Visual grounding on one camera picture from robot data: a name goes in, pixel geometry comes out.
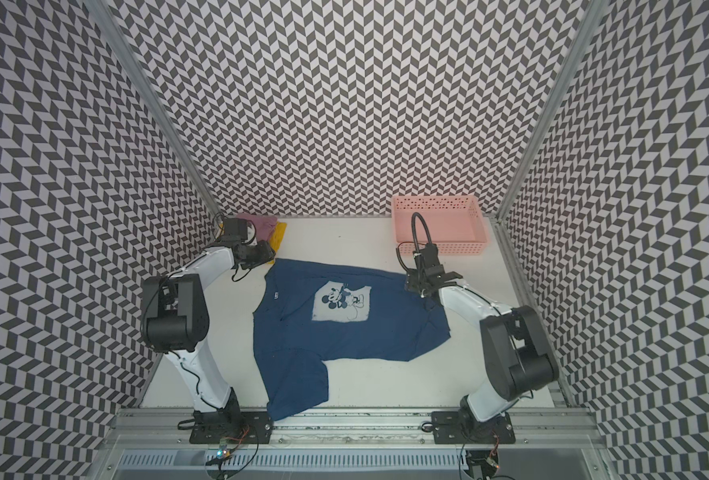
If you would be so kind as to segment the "blue mickey t-shirt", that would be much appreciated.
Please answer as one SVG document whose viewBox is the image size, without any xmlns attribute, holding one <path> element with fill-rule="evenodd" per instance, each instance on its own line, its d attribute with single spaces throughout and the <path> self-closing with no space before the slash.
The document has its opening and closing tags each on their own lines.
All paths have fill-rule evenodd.
<svg viewBox="0 0 709 480">
<path fill-rule="evenodd" d="M 444 307 L 384 270 L 279 259 L 254 312 L 254 360 L 274 421 L 328 401 L 339 359 L 412 361 L 451 337 Z"/>
</svg>

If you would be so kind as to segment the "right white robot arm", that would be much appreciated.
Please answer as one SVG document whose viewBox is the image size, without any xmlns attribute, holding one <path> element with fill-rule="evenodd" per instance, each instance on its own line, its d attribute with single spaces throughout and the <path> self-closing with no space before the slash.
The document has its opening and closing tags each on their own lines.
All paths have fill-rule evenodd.
<svg viewBox="0 0 709 480">
<path fill-rule="evenodd" d="M 526 394 L 559 379 L 559 362 L 534 308 L 496 302 L 474 290 L 461 274 L 444 268 L 432 242 L 416 242 L 412 256 L 415 266 L 403 267 L 407 290 L 460 315 L 480 333 L 485 378 L 461 402 L 472 422 L 498 419 Z"/>
</svg>

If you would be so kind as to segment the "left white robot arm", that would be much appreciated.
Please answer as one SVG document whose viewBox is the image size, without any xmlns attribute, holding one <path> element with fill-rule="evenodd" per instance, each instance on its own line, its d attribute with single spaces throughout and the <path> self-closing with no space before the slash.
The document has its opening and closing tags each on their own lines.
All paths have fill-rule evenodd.
<svg viewBox="0 0 709 480">
<path fill-rule="evenodd" d="M 142 342 L 174 364 L 194 400 L 184 428 L 240 426 L 234 388 L 218 370 L 208 346 L 210 314 L 204 290 L 228 272 L 249 274 L 276 258 L 274 234 L 282 223 L 270 216 L 220 216 L 216 238 L 194 260 L 170 273 L 142 280 Z"/>
</svg>

